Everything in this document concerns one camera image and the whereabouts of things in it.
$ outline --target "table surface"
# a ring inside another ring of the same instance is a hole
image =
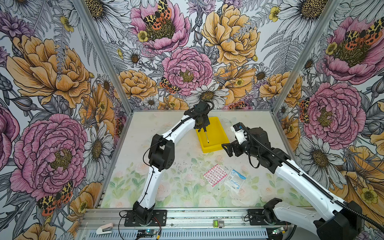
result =
[[[142,162],[154,134],[168,131],[183,116],[183,111],[135,112],[120,155],[108,184],[102,208],[131,208],[144,188],[149,167]],[[268,133],[271,146],[286,151],[268,111],[211,111],[218,117],[230,142],[235,140],[230,127],[242,122]],[[257,160],[251,158],[254,166]],[[239,193],[224,184],[212,187],[204,178],[214,165],[227,173],[235,169],[247,177]],[[189,131],[175,146],[175,161],[161,180],[156,207],[261,207],[278,197],[295,206],[310,204],[288,183],[267,169],[252,168],[248,156],[228,157],[224,150],[203,154],[197,134]]]

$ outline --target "floral wallpaper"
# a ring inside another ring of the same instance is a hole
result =
[[[340,3],[277,117],[311,177],[384,224],[382,1]],[[384,239],[365,222],[361,240]]]
[[[268,109],[327,0],[85,2],[133,109],[188,109],[201,99],[217,109]],[[84,28],[73,5],[64,13]]]
[[[93,44],[73,20],[80,22],[69,1],[0,0],[4,239],[74,239],[127,121]]]

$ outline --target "yellow plastic bin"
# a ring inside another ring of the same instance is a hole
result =
[[[205,136],[204,130],[201,129],[200,132],[196,130],[203,153],[221,150],[223,149],[221,144],[229,143],[228,137],[225,134],[223,126],[221,126],[218,117],[209,118],[209,122],[210,124],[207,126],[207,136],[209,143],[207,142],[207,136]]]

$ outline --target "surgical mask package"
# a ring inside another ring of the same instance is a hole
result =
[[[224,183],[238,194],[246,179],[246,177],[238,173],[235,169],[232,169]]]

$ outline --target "orange and black butterfly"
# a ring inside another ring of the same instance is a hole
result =
[[[161,78],[161,81],[159,83],[159,86],[162,87],[162,88],[165,88],[167,92],[171,93],[171,94],[174,94],[174,93],[177,93],[178,91],[180,91],[181,89],[178,87],[178,86],[172,86],[168,79],[165,78],[165,77],[162,77]]]
[[[384,28],[384,17],[374,22],[368,29],[361,32],[351,30],[345,33],[344,40],[346,41],[345,48],[347,50],[354,50],[356,47],[361,48],[365,45],[373,45],[383,35],[382,29]]]
[[[73,182],[68,182],[63,189],[54,196],[45,196],[37,201],[37,206],[43,210],[42,215],[48,217],[62,204],[69,203],[73,196]]]
[[[159,0],[155,15],[149,15],[143,18],[144,23],[152,27],[153,30],[160,30],[162,24],[166,23],[172,16],[172,9],[168,7],[167,0]]]
[[[310,118],[307,113],[308,106],[310,105],[310,98],[306,98],[300,103],[300,121],[303,123],[309,123]]]

